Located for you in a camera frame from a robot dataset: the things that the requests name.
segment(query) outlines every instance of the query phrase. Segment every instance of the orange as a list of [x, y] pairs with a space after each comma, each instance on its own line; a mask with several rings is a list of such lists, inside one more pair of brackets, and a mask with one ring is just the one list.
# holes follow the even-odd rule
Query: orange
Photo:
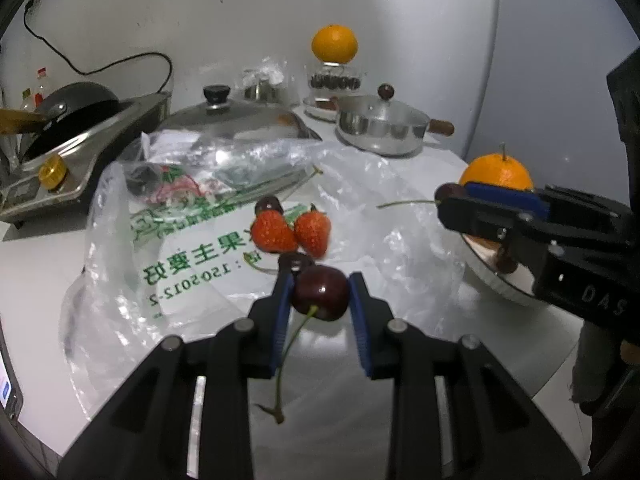
[[358, 52], [358, 40], [349, 27], [327, 25], [316, 32], [311, 50], [325, 63], [348, 63]]
[[[504, 143], [500, 145], [501, 153], [479, 156], [466, 167], [460, 177], [459, 184], [467, 182], [481, 182], [492, 186], [510, 187], [511, 189], [533, 189], [533, 181], [529, 171], [512, 156], [506, 154]], [[498, 242], [484, 240], [484, 238], [470, 237], [473, 241], [488, 249], [496, 250]]]

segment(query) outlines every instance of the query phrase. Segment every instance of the black cable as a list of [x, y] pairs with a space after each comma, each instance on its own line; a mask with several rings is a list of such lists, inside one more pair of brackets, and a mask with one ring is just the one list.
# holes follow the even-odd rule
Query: black cable
[[22, 22], [24, 23], [24, 28], [26, 28], [34, 38], [37, 38], [38, 40], [42, 41], [53, 52], [55, 52], [62, 59], [64, 59], [66, 61], [66, 64], [68, 64], [71, 67], [71, 70], [73, 70], [74, 72], [76, 72], [79, 75], [87, 76], [87, 75], [97, 74], [98, 72], [103, 72], [104, 70], [107, 70], [108, 68], [111, 68], [112, 66], [116, 66], [118, 64], [125, 63], [127, 61], [131, 61], [132, 59], [138, 59], [140, 57], [149, 57], [149, 56], [161, 57], [169, 64], [169, 72], [168, 72], [168, 74], [166, 76], [166, 79], [162, 83], [162, 86], [158, 89], [158, 93], [160, 93], [162, 90], [164, 90], [164, 87], [169, 82], [169, 79], [171, 79], [171, 76], [174, 73], [174, 62], [171, 60], [171, 58], [169, 56], [167, 56], [167, 54], [164, 54], [163, 52], [156, 52], [155, 50], [149, 51], [149, 52], [141, 52], [140, 54], [134, 54], [133, 56], [124, 57], [122, 59], [119, 59], [117, 61], [109, 63], [108, 65], [105, 65], [105, 66], [103, 66], [101, 68], [97, 68], [96, 70], [90, 70], [89, 72], [84, 72], [83, 70], [80, 70], [79, 68], [76, 68], [76, 66], [71, 62], [71, 60], [67, 56], [62, 54], [62, 52], [60, 52], [58, 49], [56, 49], [52, 44], [50, 44], [49, 41], [47, 41], [46, 38], [43, 38], [42, 36], [37, 35], [35, 32], [33, 32], [31, 30], [31, 27], [29, 27], [29, 25], [27, 24], [27, 14], [29, 13], [29, 10], [31, 9], [31, 7], [33, 7], [33, 0], [28, 1], [26, 6], [24, 7], [24, 16], [22, 17]]

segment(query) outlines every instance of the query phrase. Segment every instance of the wall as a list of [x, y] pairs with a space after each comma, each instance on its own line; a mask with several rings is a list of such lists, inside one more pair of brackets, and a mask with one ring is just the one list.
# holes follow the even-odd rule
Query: wall
[[[367, 89], [389, 81], [397, 98], [453, 121], [457, 133], [447, 146], [460, 151], [486, 83], [496, 9], [497, 0], [43, 0], [31, 25], [84, 70], [141, 50], [170, 54], [175, 110], [199, 102], [202, 85], [216, 79], [202, 67], [284, 54], [302, 71], [315, 31], [343, 23], [360, 40], [354, 63], [367, 70]], [[7, 30], [0, 59], [14, 107], [41, 66], [58, 86], [79, 79], [27, 35], [21, 19]], [[93, 80], [124, 98], [155, 91], [164, 74], [164, 62], [149, 59]]]
[[606, 76], [638, 44], [614, 0], [500, 0], [494, 61], [467, 159], [504, 140], [537, 186], [628, 203]]

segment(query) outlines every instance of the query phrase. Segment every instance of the screw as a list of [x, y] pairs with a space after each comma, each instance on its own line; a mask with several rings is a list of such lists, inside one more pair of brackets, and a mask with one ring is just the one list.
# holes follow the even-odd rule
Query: screw
[[238, 319], [234, 323], [234, 328], [238, 330], [238, 332], [249, 332], [254, 328], [254, 320], [249, 319], [248, 317], [243, 317], [242, 319]]
[[468, 350], [475, 350], [480, 346], [480, 340], [473, 334], [465, 334], [462, 336], [462, 346]]
[[177, 335], [170, 335], [162, 339], [160, 346], [162, 347], [162, 350], [173, 352], [174, 350], [180, 348], [181, 344], [182, 339], [180, 339]]
[[564, 249], [559, 245], [548, 245], [546, 250], [549, 251], [550, 254], [553, 254], [553, 256], [564, 256]]
[[392, 319], [386, 324], [386, 327], [394, 334], [401, 334], [407, 329], [407, 324], [402, 319]]

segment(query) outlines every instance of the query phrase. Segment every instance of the strawberry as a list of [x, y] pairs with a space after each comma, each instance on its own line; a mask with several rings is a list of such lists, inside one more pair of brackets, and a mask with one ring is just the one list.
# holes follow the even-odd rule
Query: strawberry
[[251, 225], [254, 244], [266, 253], [288, 253], [298, 250], [292, 229], [278, 211], [269, 209], [258, 213]]
[[331, 232], [331, 222], [327, 215], [312, 205], [311, 211], [298, 217], [293, 229], [296, 232], [296, 239], [310, 256], [314, 258], [324, 256], [329, 245], [329, 232]]

